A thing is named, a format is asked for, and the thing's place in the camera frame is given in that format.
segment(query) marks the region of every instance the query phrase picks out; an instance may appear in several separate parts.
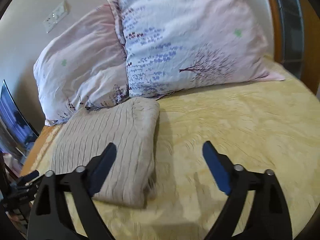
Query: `yellow bedspread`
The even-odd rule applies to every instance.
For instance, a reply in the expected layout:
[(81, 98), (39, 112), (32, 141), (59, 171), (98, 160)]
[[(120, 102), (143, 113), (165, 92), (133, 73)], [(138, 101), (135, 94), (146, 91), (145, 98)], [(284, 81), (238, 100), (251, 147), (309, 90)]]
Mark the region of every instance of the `yellow bedspread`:
[[(156, 196), (143, 210), (95, 201), (116, 239), (204, 239), (227, 199), (202, 157), (207, 140), (249, 171), (273, 169), (293, 236), (304, 228), (320, 202), (320, 103), (281, 66), (274, 67), (285, 81), (211, 86), (159, 100)], [(33, 169), (44, 173), (50, 159), (40, 154)], [(236, 234), (245, 226), (252, 198), (250, 193)], [(85, 234), (70, 195), (68, 204), (77, 231)]]

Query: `light switch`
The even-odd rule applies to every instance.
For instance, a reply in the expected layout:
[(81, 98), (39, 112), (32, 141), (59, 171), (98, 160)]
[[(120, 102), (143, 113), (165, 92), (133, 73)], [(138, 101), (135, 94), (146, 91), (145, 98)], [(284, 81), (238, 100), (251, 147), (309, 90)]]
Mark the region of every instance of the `light switch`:
[(54, 26), (58, 22), (60, 22), (67, 14), (68, 14), (68, 9), (66, 5), (66, 1), (63, 1), (43, 21), (46, 32), (49, 33), (54, 28)]

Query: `pink pillowcase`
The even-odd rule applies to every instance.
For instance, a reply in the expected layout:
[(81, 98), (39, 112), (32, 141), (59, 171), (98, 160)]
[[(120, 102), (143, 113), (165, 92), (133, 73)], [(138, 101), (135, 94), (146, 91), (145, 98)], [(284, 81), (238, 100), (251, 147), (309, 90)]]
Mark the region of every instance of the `pink pillowcase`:
[(81, 108), (115, 106), (127, 97), (126, 55), (110, 5), (101, 5), (55, 38), (34, 65), (46, 125)]
[(108, 0), (127, 51), (130, 97), (252, 80), (282, 80), (244, 0)]

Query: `computer screen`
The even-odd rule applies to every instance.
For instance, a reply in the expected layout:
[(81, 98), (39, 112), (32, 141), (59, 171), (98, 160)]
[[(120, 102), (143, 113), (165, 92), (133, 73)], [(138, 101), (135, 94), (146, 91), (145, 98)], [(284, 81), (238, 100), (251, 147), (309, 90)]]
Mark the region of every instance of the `computer screen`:
[(0, 94), (0, 150), (26, 157), (38, 134), (24, 119), (3, 81)]

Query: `folded blanket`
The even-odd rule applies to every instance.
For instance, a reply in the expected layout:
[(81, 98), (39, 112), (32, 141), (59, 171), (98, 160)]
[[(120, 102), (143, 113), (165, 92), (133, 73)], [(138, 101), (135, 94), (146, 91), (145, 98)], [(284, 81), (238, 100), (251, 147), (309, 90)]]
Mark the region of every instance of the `folded blanket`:
[(141, 208), (144, 189), (154, 170), (153, 136), (159, 104), (133, 98), (109, 109), (80, 109), (63, 126), (52, 147), (52, 170), (56, 174), (87, 165), (113, 142), (117, 156), (97, 200)]

